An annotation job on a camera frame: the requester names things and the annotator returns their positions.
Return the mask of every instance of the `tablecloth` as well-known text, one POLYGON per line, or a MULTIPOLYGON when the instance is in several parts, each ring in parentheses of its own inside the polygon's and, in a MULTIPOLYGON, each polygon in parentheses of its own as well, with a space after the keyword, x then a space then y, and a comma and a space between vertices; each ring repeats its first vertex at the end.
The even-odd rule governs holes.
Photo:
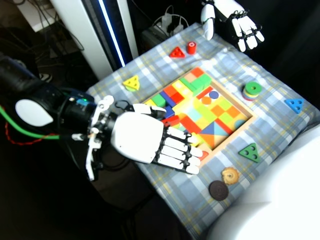
POLYGON ((112 95, 115 100, 141 103, 196 66, 223 84, 258 115, 257 120, 206 163, 198 175, 155 164, 137 164, 191 236, 198 239, 299 133, 320 121, 320 112, 304 100, 302 112, 296 114, 284 100, 300 99, 299 94, 217 34, 212 40, 205 40, 197 23, 118 69, 90 87, 88 93, 96 101, 112 95), (189 41, 197 43, 195 55, 186 53, 189 41), (169 57, 176 46, 185 52, 185 58, 169 57), (134 75, 139 77, 140 89, 130 92, 122 82, 134 75), (263 87, 253 102, 241 96, 244 84, 250 81, 259 82, 263 87), (251 143, 257 145, 260 163, 238 154, 251 143), (221 172, 225 167, 236 168, 240 178, 237 184, 228 187, 227 199, 216 201, 210 196, 208 186, 212 181, 222 179, 221 172))

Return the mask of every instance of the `blue triangle block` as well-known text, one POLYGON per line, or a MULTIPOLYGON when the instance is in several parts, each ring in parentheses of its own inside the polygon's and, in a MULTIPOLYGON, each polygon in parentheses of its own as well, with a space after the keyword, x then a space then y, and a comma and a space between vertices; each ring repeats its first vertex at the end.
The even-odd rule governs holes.
POLYGON ((205 129, 203 129, 200 133, 201 134, 215 134, 215 126, 214 126, 215 122, 210 123, 205 129))
POLYGON ((284 100, 285 104, 287 104, 296 114, 301 113, 304 101, 305 100, 302 98, 284 100))
POLYGON ((216 122, 214 123, 214 135, 229 136, 229 134, 216 122))

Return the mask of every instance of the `green triangle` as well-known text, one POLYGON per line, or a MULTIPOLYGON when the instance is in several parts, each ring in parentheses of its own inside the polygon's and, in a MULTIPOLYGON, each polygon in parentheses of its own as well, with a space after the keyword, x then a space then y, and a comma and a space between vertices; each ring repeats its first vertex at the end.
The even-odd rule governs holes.
POLYGON ((251 143, 249 146, 246 146, 242 149, 239 154, 247 159, 250 159, 256 163, 260 162, 259 154, 257 151, 257 145, 255 143, 251 143))

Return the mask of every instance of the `light strip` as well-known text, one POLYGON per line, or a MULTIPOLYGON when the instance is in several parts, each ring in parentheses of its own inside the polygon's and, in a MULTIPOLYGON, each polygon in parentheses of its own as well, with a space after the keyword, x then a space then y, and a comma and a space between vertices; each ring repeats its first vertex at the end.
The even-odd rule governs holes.
POLYGON ((109 32, 111 34, 111 38, 113 40, 116 52, 118 53, 121 65, 122 65, 122 67, 124 67, 126 64, 125 64, 124 59, 122 57, 122 54, 121 54, 121 51, 120 51, 120 48, 119 48, 119 45, 118 45, 114 30, 113 30, 113 28, 111 26, 111 22, 110 22, 108 14, 107 14, 107 10, 106 10, 104 1, 103 0, 99 0, 99 4, 100 4, 101 10, 102 10, 106 25, 108 26, 109 32))

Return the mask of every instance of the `yellow triangle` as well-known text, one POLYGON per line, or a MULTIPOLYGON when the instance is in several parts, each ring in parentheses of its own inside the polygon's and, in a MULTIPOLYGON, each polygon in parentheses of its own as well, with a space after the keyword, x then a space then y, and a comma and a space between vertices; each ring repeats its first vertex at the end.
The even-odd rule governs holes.
POLYGON ((135 90, 139 90, 140 88, 138 75, 134 75, 133 77, 130 77, 129 79, 125 80, 122 84, 127 87, 133 88, 135 90))

